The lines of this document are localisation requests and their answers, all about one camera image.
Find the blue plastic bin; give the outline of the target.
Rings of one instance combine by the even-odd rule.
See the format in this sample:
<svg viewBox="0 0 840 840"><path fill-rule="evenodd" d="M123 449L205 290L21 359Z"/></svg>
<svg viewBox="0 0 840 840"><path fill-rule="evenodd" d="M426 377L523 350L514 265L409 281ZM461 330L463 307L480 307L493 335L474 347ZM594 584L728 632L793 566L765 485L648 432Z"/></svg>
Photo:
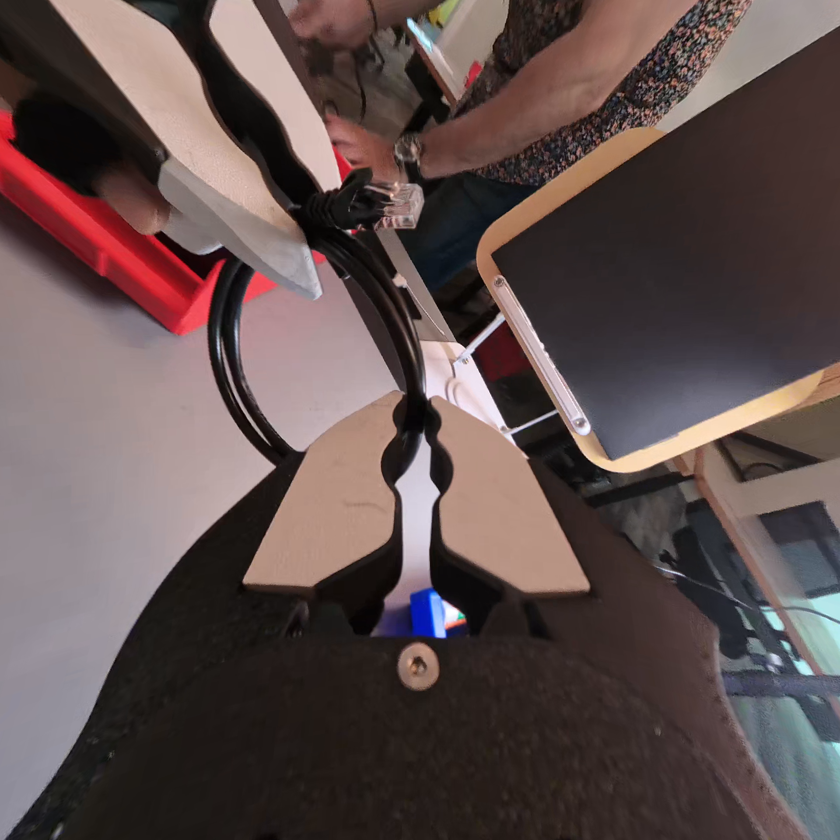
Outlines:
<svg viewBox="0 0 840 840"><path fill-rule="evenodd" d="M419 637L461 637L469 634L466 616L433 588L410 595L412 630Z"/></svg>

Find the black board with wooden rim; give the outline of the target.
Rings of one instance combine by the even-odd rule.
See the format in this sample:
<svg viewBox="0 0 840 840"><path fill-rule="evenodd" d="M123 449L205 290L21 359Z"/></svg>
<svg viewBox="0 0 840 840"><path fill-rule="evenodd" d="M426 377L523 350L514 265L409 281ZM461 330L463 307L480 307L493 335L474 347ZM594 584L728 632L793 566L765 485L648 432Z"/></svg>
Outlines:
<svg viewBox="0 0 840 840"><path fill-rule="evenodd" d="M477 265L582 454L633 473L790 411L839 359L838 28L601 144Z"/></svg>

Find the person's left hand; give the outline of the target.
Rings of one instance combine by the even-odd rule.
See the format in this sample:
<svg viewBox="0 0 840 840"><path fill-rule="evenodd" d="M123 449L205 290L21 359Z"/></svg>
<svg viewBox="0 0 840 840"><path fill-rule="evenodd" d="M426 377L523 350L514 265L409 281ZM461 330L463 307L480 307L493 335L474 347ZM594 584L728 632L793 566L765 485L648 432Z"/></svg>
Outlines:
<svg viewBox="0 0 840 840"><path fill-rule="evenodd" d="M141 235L161 233L170 220L171 205L142 173L130 167L107 169L92 187L96 197Z"/></svg>

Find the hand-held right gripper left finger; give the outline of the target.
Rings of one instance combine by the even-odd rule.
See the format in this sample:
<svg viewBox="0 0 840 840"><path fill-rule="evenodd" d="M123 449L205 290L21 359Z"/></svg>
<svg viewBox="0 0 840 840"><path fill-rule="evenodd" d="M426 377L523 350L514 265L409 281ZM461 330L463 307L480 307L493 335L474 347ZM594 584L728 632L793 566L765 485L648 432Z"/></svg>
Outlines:
<svg viewBox="0 0 840 840"><path fill-rule="evenodd" d="M396 437L391 391L308 448L243 579L255 591L311 593L392 536L396 495L382 459Z"/></svg>

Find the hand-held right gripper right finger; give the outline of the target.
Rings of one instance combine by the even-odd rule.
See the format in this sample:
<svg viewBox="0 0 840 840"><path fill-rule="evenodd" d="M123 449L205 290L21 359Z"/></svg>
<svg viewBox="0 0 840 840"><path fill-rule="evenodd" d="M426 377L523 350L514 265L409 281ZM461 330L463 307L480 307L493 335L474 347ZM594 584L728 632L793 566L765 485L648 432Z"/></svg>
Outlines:
<svg viewBox="0 0 840 840"><path fill-rule="evenodd" d="M495 427L440 396L435 442L452 468L439 498L444 546L525 595L591 589L527 457Z"/></svg>

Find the pale wooden frame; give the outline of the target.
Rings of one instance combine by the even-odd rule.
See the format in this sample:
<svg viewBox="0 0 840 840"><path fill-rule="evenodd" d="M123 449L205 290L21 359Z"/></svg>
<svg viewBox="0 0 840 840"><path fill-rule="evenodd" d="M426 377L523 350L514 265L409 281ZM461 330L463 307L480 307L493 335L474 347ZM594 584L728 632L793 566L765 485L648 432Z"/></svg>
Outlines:
<svg viewBox="0 0 840 840"><path fill-rule="evenodd" d="M829 621L813 613L804 589L786 567L761 515L820 502L838 527L838 458L777 476L740 481L719 444L695 450L696 486L742 557L771 610L783 621L800 654L818 675L838 675L838 641Z"/></svg>

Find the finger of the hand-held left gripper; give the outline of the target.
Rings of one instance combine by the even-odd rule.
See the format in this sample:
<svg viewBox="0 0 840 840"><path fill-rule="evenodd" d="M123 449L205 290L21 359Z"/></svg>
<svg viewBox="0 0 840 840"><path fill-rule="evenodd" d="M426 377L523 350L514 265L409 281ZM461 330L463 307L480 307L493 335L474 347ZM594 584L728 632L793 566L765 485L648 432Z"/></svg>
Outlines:
<svg viewBox="0 0 840 840"><path fill-rule="evenodd" d="M125 2L53 6L162 142L157 186L164 199L247 266L319 299L305 235L216 119L200 73L172 31Z"/></svg>
<svg viewBox="0 0 840 840"><path fill-rule="evenodd" d="M203 2L196 62L225 129L278 196L341 185L298 42L276 2Z"/></svg>

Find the red plastic bin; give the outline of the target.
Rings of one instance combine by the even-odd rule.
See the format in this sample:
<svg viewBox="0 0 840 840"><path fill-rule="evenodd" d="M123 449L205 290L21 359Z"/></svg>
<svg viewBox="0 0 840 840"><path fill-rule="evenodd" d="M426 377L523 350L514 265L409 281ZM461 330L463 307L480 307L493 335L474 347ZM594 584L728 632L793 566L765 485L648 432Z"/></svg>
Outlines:
<svg viewBox="0 0 840 840"><path fill-rule="evenodd" d="M1 113L1 193L100 277L176 335L207 323L229 253L196 256L164 236L134 231L104 202L80 196L23 156L10 112Z"/></svg>

